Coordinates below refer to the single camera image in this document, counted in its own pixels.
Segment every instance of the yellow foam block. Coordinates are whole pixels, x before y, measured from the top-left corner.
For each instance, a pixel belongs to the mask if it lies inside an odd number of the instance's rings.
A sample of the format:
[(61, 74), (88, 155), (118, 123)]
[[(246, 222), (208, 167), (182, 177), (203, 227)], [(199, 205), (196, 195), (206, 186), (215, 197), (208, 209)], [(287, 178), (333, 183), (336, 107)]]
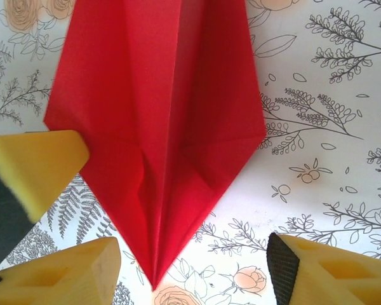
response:
[(100, 238), (0, 271), (0, 305), (110, 305), (117, 239)]
[(72, 130), (0, 136), (0, 179), (35, 223), (89, 158)]
[(381, 305), (381, 260), (278, 236), (300, 261), (290, 305)]

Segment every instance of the floral patterned paper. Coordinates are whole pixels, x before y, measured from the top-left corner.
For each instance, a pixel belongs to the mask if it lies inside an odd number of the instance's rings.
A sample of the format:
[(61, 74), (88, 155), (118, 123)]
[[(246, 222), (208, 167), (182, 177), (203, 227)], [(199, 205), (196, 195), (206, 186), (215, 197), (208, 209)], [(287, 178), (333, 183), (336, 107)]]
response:
[[(45, 130), (74, 2), (0, 0), (0, 134)], [(381, 259), (381, 0), (246, 5), (267, 136), (161, 286), (80, 176), (0, 269), (117, 236), (113, 304), (274, 305), (273, 231)]]

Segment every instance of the rose drawing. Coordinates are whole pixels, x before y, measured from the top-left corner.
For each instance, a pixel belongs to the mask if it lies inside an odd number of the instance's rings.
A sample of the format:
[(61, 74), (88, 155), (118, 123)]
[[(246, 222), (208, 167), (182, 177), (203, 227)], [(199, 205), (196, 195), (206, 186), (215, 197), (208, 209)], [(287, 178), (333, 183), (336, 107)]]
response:
[(289, 8), (293, 3), (299, 0), (254, 0), (256, 8), (263, 8), (270, 11), (280, 11)]
[(50, 16), (65, 19), (72, 14), (75, 0), (41, 0)]
[(233, 282), (242, 291), (258, 294), (265, 288), (267, 277), (259, 268), (250, 266), (237, 271)]
[(162, 289), (154, 299), (154, 305), (202, 305), (190, 292), (178, 287)]
[(4, 9), (10, 28), (19, 33), (28, 33), (37, 22), (40, 0), (5, 0)]

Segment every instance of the red origami paper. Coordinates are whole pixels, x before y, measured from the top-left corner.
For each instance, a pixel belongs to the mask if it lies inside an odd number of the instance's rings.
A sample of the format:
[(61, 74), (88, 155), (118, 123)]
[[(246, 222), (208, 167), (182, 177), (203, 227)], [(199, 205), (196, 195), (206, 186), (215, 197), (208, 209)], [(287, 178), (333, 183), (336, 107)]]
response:
[(264, 138), (242, 0), (77, 0), (45, 123), (153, 288)]

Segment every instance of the black foam layer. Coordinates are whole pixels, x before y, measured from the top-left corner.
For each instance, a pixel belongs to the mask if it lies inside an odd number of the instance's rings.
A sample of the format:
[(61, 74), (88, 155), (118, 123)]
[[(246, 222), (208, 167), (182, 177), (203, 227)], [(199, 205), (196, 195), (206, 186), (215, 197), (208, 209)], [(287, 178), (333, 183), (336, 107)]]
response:
[(33, 226), (21, 204), (0, 180), (0, 263)]
[(289, 305), (298, 276), (299, 257), (275, 233), (269, 236), (267, 264), (277, 305)]

